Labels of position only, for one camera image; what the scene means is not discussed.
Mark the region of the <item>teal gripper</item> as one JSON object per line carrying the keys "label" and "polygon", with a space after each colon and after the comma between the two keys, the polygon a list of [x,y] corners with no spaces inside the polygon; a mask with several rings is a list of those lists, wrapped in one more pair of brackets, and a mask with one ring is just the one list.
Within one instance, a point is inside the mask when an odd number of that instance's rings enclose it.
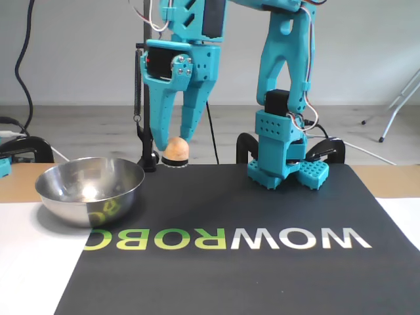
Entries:
{"label": "teal gripper", "polygon": [[150,129],[164,151],[177,92],[183,93],[180,136],[194,136],[218,77],[221,48],[202,41],[150,39],[146,44],[140,69],[150,93]]}

